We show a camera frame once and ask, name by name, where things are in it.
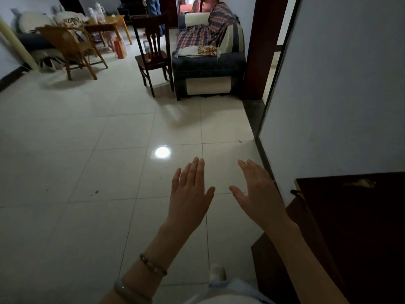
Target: forearm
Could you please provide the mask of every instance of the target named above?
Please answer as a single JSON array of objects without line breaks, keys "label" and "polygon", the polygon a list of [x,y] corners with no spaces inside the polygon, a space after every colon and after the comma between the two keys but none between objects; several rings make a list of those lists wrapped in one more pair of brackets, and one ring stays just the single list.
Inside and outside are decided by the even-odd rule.
[{"label": "forearm", "polygon": [[[156,266],[167,270],[187,238],[177,232],[170,225],[164,224],[152,243],[145,250],[144,255]],[[122,282],[130,290],[137,292],[145,298],[151,299],[163,278],[161,274],[154,273],[140,260],[138,256],[134,265],[122,277]],[[126,303],[114,290],[112,290],[101,302]]]},{"label": "forearm", "polygon": [[300,302],[348,304],[306,244],[299,227],[288,220],[280,229],[276,237],[270,230],[266,234],[281,256]]}]

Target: white shoe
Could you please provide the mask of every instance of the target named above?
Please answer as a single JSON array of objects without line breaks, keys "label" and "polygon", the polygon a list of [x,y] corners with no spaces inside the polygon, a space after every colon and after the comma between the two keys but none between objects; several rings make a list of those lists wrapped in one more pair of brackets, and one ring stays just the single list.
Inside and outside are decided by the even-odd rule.
[{"label": "white shoe", "polygon": [[209,281],[226,281],[225,268],[217,263],[210,266],[209,271]]}]

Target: checkered cloth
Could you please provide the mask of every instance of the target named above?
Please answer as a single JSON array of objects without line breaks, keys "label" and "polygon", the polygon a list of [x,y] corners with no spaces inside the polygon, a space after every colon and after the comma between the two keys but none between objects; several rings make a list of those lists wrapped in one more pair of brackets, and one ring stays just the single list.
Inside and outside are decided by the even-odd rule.
[{"label": "checkered cloth", "polygon": [[193,25],[180,31],[176,51],[190,46],[219,47],[228,26],[236,23],[240,23],[239,19],[228,6],[224,2],[217,3],[209,15],[208,25]]}]

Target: bag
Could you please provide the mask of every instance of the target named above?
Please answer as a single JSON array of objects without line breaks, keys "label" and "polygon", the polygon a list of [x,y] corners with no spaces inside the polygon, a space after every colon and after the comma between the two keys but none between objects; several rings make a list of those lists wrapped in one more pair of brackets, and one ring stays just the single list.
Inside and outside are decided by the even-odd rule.
[{"label": "bag", "polygon": [[126,46],[124,43],[124,40],[121,38],[116,37],[114,40],[114,48],[115,48],[115,53],[117,54],[119,59],[125,59],[126,58]]}]

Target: wooden chair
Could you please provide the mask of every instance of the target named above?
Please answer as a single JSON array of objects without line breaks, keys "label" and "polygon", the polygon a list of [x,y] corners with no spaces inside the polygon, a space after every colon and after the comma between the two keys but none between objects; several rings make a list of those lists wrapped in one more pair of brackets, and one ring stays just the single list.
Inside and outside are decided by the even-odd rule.
[{"label": "wooden chair", "polygon": [[[159,25],[166,26],[166,52],[160,49],[160,28]],[[149,76],[149,71],[161,68],[163,70],[163,75],[165,80],[167,80],[166,72],[169,74],[170,87],[172,91],[175,90],[172,76],[172,62],[170,59],[170,38],[169,38],[169,26],[167,13],[156,17],[143,16],[133,16],[132,26],[135,30],[136,40],[138,41],[140,56],[135,56],[138,62],[140,73],[142,74],[143,83],[146,85],[146,79],[149,81],[152,96],[155,96],[153,91],[151,78]],[[147,60],[146,55],[143,53],[142,44],[139,39],[138,28],[145,28],[146,38],[149,42],[150,47],[150,60]]]},{"label": "wooden chair", "polygon": [[[77,68],[82,69],[84,65],[89,69],[94,80],[97,80],[97,76],[92,65],[104,63],[105,67],[108,68],[100,52],[94,45],[91,35],[85,29],[80,27],[57,27],[46,25],[44,27],[37,27],[36,30],[62,53],[65,59],[69,80],[72,80],[70,71]],[[87,36],[88,41],[79,42],[75,37],[75,31],[83,32]],[[101,61],[90,63],[90,60],[86,59],[85,53],[92,53],[96,57],[100,57]],[[70,68],[70,60],[76,61],[78,66]]]}]

